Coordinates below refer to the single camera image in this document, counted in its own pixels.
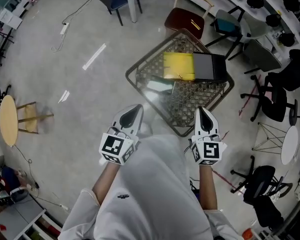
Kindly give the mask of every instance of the gray floor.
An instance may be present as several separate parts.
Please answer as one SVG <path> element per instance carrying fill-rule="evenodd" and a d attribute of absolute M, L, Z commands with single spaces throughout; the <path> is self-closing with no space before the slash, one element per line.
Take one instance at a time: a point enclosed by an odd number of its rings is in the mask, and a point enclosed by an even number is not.
<path fill-rule="evenodd" d="M 15 44 L 9 47 L 0 68 L 0 87 L 5 89 L 7 84 L 12 84 L 11 94 L 17 105 L 36 101 L 39 111 L 54 113 L 54 118 L 40 124 L 42 134 L 21 132 L 16 144 L 26 158 L 32 159 L 31 171 L 40 185 L 39 196 L 70 208 L 80 190 L 92 186 L 102 172 L 98 148 L 102 133 L 107 131 L 113 115 L 131 104 L 147 105 L 126 81 L 125 72 L 165 38 L 164 21 L 174 4 L 174 0 L 140 0 L 143 14 L 137 9 L 137 23 L 131 22 L 129 8 L 125 6 L 120 9 L 124 24 L 120 26 L 116 15 L 110 15 L 101 2 L 92 0 L 72 20 L 62 50 L 53 53 L 51 47 L 60 43 L 62 20 L 85 1 L 40 0 L 14 33 Z M 179 5 L 204 13 L 187 0 L 180 0 Z M 206 21 L 202 37 L 204 44 L 218 37 L 209 26 L 212 18 L 208 17 Z M 82 66 L 103 44 L 106 44 L 103 52 L 87 70 L 83 70 Z M 230 45 L 225 40 L 210 50 L 224 55 Z M 246 101 L 240 99 L 239 94 L 250 93 L 254 86 L 243 72 L 252 68 L 243 56 L 227 61 L 227 70 L 235 87 L 213 111 L 219 120 L 221 134 L 229 131 L 224 139 L 228 147 L 214 169 L 233 184 L 242 179 L 230 175 L 230 170 L 235 168 L 244 172 L 250 166 L 257 122 L 268 122 L 282 130 L 289 127 L 287 117 L 283 123 L 277 123 L 266 119 L 262 113 L 255 122 L 250 122 L 256 100 L 250 100 L 239 116 Z M 69 97 L 59 102 L 65 90 Z M 298 99 L 300 113 L 300 89 L 288 95 L 290 101 Z M 300 119 L 297 126 L 300 134 Z M 186 138 L 181 139 L 181 145 L 182 148 L 188 145 Z M 15 147 L 4 144 L 1 134 L 0 147 L 8 165 L 29 173 L 27 162 Z M 297 182 L 300 161 L 283 166 L 278 155 L 254 155 L 257 166 L 273 165 L 276 176 L 288 172 L 285 182 Z M 193 164 L 189 152 L 186 156 L 190 175 L 197 179 L 198 167 Z M 243 203 L 242 196 L 231 194 L 231 187 L 218 176 L 215 176 L 215 184 L 220 209 L 241 233 L 256 220 L 252 206 Z M 39 202 L 60 222 L 65 221 L 68 214 L 62 208 Z M 275 205 L 286 217 L 296 203 L 292 190 Z"/>

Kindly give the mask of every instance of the wooden round table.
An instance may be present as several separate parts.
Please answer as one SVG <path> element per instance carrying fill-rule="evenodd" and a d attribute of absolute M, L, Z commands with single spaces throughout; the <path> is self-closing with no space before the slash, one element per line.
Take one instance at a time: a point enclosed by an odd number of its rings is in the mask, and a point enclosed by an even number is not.
<path fill-rule="evenodd" d="M 0 105 L 0 130 L 2 137 L 10 147 L 16 144 L 18 138 L 17 107 L 10 95 L 6 95 Z"/>

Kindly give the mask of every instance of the white shirt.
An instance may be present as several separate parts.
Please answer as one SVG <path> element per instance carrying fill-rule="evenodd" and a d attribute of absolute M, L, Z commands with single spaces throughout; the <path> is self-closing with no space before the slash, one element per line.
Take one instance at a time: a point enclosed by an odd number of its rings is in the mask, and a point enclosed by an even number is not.
<path fill-rule="evenodd" d="M 59 240 L 241 240 L 222 212 L 203 211 L 174 135 L 141 140 L 102 205 L 81 191 Z"/>

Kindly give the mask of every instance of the red chair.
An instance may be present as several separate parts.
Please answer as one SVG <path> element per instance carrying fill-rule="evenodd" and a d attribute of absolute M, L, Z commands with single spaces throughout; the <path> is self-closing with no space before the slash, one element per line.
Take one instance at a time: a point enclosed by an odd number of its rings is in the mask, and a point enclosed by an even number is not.
<path fill-rule="evenodd" d="M 214 5 L 209 0 L 204 0 L 208 3 L 208 9 L 201 17 L 191 11 L 176 7 L 177 1 L 174 1 L 173 9 L 166 18 L 164 26 L 174 31 L 186 29 L 200 40 L 205 27 L 205 18 Z"/>

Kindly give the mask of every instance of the white round table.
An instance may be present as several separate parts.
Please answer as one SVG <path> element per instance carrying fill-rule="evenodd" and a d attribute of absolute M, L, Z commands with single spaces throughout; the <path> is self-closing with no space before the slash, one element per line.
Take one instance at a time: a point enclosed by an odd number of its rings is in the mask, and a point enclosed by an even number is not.
<path fill-rule="evenodd" d="M 281 148 L 281 162 L 283 165 L 289 164 L 298 148 L 299 134 L 297 127 L 291 126 L 284 136 Z"/>

